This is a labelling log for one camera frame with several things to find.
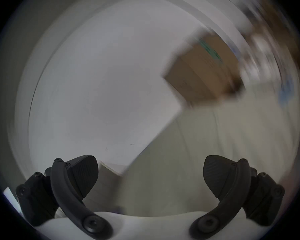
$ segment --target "bolt head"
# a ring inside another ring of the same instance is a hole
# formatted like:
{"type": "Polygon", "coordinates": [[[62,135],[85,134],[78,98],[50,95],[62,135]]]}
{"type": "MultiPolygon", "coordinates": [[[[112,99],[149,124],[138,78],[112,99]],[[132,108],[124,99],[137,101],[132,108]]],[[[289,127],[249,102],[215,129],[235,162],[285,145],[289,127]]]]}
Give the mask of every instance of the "bolt head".
{"type": "Polygon", "coordinates": [[[199,220],[198,227],[203,233],[211,233],[219,227],[219,220],[213,215],[204,215],[199,220]]]}
{"type": "Polygon", "coordinates": [[[92,234],[100,233],[105,225],[104,219],[97,215],[90,215],[83,221],[84,229],[92,234]]]}

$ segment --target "white surface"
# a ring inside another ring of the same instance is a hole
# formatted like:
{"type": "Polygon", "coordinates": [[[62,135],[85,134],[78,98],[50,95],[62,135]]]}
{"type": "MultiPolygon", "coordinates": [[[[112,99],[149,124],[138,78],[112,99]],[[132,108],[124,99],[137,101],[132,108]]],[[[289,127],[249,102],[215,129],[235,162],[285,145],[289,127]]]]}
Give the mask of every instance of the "white surface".
{"type": "Polygon", "coordinates": [[[181,110],[161,75],[188,35],[206,25],[240,48],[223,1],[80,0],[62,14],[17,93],[11,145],[25,177],[88,154],[122,172],[181,110]]]}
{"type": "MultiPolygon", "coordinates": [[[[190,225],[206,213],[196,211],[166,217],[133,217],[109,212],[96,214],[112,225],[114,233],[111,240],[191,240],[188,233],[190,225]]],[[[92,239],[74,226],[68,218],[49,220],[36,229],[51,240],[92,239]]],[[[236,217],[209,239],[259,239],[268,229],[252,220],[236,217]]]]}

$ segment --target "cardboard box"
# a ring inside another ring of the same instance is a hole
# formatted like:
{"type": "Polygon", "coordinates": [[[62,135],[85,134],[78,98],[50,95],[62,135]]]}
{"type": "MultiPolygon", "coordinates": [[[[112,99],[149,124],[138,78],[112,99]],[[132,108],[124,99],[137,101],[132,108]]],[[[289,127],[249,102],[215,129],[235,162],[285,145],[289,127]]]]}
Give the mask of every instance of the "cardboard box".
{"type": "Polygon", "coordinates": [[[238,59],[215,33],[179,55],[164,78],[191,105],[216,101],[241,83],[238,59]]]}

